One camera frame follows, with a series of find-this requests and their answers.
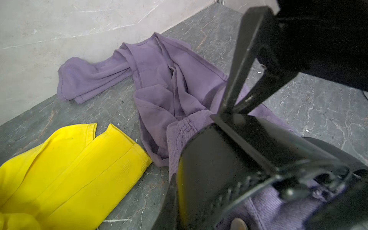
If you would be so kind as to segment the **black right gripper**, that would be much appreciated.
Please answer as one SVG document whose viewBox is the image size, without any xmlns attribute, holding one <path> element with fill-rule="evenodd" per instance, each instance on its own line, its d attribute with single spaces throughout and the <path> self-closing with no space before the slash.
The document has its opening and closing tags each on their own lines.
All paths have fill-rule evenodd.
<svg viewBox="0 0 368 230">
<path fill-rule="evenodd" d="M 249 114 L 302 72 L 368 89 L 367 1 L 278 1 L 279 12 L 252 7 L 241 19 L 220 114 Z M 261 79 L 237 102 L 254 60 Z"/>
</svg>

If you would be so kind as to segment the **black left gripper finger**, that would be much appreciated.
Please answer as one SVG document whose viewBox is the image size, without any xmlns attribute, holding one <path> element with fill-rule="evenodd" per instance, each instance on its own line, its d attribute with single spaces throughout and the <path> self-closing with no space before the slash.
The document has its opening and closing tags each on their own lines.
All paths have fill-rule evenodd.
<svg viewBox="0 0 368 230">
<path fill-rule="evenodd" d="M 151 229 L 177 230 L 178 215 L 178 189 L 176 173 L 174 173 L 171 177 L 160 213 Z"/>
</svg>

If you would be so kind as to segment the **purple jacket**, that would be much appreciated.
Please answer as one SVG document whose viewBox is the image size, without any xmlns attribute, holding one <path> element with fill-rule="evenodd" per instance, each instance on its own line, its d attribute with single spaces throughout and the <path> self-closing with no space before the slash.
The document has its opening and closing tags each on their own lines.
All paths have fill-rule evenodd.
<svg viewBox="0 0 368 230">
<path fill-rule="evenodd" d="M 68 59 L 58 70 L 57 95 L 84 103 L 132 76 L 133 98 L 139 112 L 141 139 L 152 161 L 177 173 L 185 144 L 213 123 L 228 77 L 191 50 L 189 44 L 159 33 L 138 44 L 124 43 L 102 62 Z M 222 219 L 218 230 L 240 221 L 249 230 L 305 230 L 304 222 L 326 202 L 323 189 L 308 182 L 312 195 L 285 203 L 273 187 L 244 201 Z"/>
</svg>

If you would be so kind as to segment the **yellow trousers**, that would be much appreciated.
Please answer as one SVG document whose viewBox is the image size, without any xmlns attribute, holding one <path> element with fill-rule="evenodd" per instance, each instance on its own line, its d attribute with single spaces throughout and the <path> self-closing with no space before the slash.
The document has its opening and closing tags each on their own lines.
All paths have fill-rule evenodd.
<svg viewBox="0 0 368 230">
<path fill-rule="evenodd" d="M 1 229 L 95 230 L 151 164 L 114 125 L 60 128 L 1 166 Z"/>
</svg>

